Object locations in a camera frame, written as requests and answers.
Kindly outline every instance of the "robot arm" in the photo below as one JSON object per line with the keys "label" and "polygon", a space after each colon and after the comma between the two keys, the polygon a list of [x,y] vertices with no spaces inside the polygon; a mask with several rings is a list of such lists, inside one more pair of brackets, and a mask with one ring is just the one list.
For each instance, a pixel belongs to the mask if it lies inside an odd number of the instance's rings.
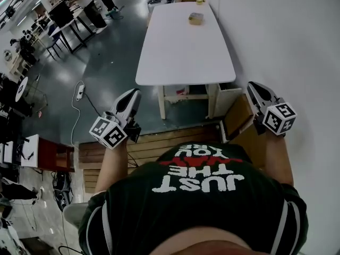
{"label": "robot arm", "polygon": [[141,99],[139,89],[132,89],[119,96],[110,111],[98,116],[90,134],[109,149],[115,148],[126,137],[137,142],[141,128],[135,122]]}
{"label": "robot arm", "polygon": [[277,97],[270,88],[257,82],[249,82],[247,91],[258,110],[254,125],[259,135],[263,134],[266,128],[276,135],[284,134],[291,129],[296,112],[288,102]]}

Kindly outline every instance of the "wooden crate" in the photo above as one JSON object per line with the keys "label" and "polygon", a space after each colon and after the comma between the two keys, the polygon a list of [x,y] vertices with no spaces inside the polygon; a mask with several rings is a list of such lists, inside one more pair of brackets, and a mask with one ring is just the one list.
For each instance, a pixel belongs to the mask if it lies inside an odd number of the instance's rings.
{"label": "wooden crate", "polygon": [[[184,142],[220,142],[216,124],[192,127],[189,129],[167,131],[156,134],[142,135],[138,142],[127,142],[128,159],[138,165],[153,162],[172,147]],[[79,167],[83,169],[86,193],[94,193],[104,158],[105,147],[99,142],[82,143],[79,145]],[[136,168],[129,165],[128,173]]]}

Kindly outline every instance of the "black monitor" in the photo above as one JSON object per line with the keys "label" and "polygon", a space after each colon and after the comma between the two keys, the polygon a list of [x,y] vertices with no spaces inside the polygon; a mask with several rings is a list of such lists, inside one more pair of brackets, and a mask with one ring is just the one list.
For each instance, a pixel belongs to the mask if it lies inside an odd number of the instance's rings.
{"label": "black monitor", "polygon": [[33,25],[31,25],[31,29],[32,29],[32,30],[35,30],[35,28],[37,28],[37,24],[36,24],[36,23],[34,23]]}
{"label": "black monitor", "polygon": [[73,20],[73,14],[65,1],[55,5],[49,12],[49,16],[60,28]]}

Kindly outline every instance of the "office chair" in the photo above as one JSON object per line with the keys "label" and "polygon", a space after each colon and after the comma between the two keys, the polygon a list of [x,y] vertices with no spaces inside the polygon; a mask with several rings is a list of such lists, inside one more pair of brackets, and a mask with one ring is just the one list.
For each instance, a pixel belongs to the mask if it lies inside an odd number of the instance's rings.
{"label": "office chair", "polygon": [[[56,28],[57,28],[56,24],[51,24],[51,26],[48,28],[48,33],[47,34],[50,36],[53,33],[53,31],[56,30]],[[66,44],[61,40],[60,35],[61,35],[60,32],[57,33],[56,35],[53,35],[52,36],[52,38],[53,38],[52,43],[49,46],[46,47],[46,50],[49,52],[49,54],[52,56],[52,58],[54,60],[55,60],[55,58],[54,58],[54,56],[52,55],[52,53],[49,50],[52,48],[54,50],[54,52],[57,54],[57,56],[60,58],[58,52],[54,48],[54,46],[56,45],[60,49],[60,51],[62,51],[61,48],[59,47],[59,45],[57,44],[58,40],[60,40],[63,43],[63,45],[67,48]]]}

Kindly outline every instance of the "black t-shirt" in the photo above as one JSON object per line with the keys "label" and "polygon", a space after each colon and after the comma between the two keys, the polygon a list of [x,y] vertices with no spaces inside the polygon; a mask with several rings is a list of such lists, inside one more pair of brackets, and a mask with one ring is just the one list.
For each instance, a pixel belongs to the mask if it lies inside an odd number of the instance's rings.
{"label": "black t-shirt", "polygon": [[308,221],[296,189],[254,168],[242,147],[186,143],[93,196],[79,242],[87,254],[109,248],[149,254],[196,226],[229,231],[252,250],[280,255],[297,254]]}

